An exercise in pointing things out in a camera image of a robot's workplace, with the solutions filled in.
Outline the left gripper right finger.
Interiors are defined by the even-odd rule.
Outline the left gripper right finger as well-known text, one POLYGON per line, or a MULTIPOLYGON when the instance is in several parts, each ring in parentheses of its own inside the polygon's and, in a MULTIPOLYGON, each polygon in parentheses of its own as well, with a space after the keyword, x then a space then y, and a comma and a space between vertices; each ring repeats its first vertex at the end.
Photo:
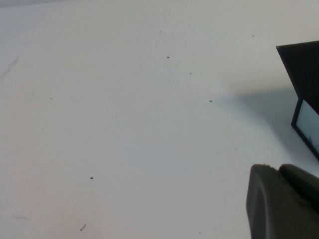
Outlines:
POLYGON ((292 164, 281 165, 279 172, 307 202, 313 207, 319 206, 318 177, 292 164))

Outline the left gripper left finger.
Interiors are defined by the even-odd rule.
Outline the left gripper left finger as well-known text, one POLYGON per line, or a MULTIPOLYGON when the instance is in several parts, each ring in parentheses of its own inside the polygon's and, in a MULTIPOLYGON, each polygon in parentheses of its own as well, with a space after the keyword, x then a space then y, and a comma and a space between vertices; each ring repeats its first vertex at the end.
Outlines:
POLYGON ((246 210, 253 239, 317 239, 319 207, 300 196, 279 169, 254 164, 246 210))

